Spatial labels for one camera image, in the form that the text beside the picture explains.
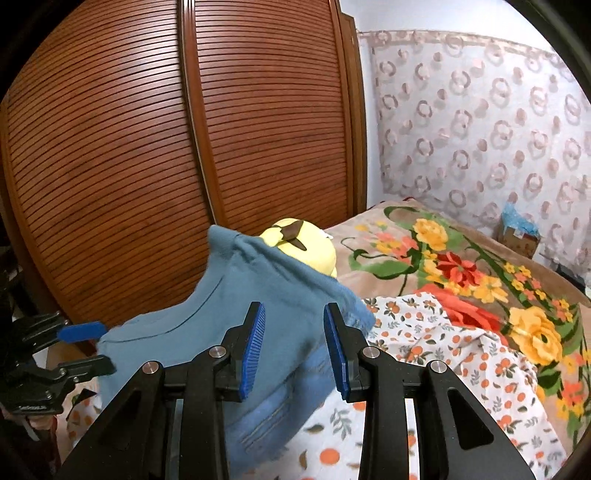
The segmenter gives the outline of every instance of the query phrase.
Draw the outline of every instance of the white wall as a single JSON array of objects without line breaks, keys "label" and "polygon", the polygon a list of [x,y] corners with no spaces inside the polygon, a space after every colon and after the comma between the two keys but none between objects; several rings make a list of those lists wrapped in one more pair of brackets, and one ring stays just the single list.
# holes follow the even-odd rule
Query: white wall
[{"label": "white wall", "polygon": [[[505,0],[340,0],[359,31],[441,30],[476,33],[551,50],[550,44]],[[368,134],[368,207],[387,200],[379,168],[378,118],[373,97],[371,58],[359,42]]]}]

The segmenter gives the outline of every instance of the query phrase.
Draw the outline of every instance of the plush toy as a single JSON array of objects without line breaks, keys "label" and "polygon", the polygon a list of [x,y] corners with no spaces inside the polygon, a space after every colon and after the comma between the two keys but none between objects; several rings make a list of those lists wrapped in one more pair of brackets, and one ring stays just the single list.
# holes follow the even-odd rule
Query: plush toy
[{"label": "plush toy", "polygon": [[335,248],[326,233],[316,225],[285,218],[265,230],[261,238],[269,247],[277,247],[314,270],[336,278]]}]

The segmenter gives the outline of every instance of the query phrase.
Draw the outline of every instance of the white sheet with orange print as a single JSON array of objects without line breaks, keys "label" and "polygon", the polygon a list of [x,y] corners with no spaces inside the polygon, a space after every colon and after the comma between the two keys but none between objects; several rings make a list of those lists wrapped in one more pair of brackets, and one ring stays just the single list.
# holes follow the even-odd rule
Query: white sheet with orange print
[{"label": "white sheet with orange print", "polygon": [[[499,337],[484,330],[451,325],[428,294],[366,300],[376,325],[368,341],[418,365],[443,360],[470,388],[503,428],[538,480],[551,478],[566,453],[538,400],[535,367]],[[285,446],[283,455],[241,480],[357,479],[364,404],[346,404],[335,390]],[[410,479],[418,480],[418,443],[411,400],[407,400]]]}]

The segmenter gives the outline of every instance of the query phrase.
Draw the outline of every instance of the beige blanket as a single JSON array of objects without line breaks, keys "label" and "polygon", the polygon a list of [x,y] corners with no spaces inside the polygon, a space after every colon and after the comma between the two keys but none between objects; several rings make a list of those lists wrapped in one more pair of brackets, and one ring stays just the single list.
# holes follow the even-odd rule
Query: beige blanket
[{"label": "beige blanket", "polygon": [[361,298],[431,293],[454,325],[495,332],[522,352],[537,366],[537,395],[572,451],[591,417],[587,297],[546,267],[413,200],[381,203],[327,232],[339,281]]}]

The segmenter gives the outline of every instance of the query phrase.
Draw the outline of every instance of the brown bow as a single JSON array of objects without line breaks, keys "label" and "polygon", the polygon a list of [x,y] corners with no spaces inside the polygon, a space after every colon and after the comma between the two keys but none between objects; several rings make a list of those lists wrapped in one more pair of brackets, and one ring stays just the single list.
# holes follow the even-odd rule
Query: brown bow
[{"label": "brown bow", "polygon": [[306,252],[308,249],[306,246],[297,239],[300,234],[301,227],[304,225],[303,220],[296,220],[293,223],[285,226],[273,225],[272,228],[278,228],[283,236],[283,241],[292,244],[294,247],[299,248]]}]

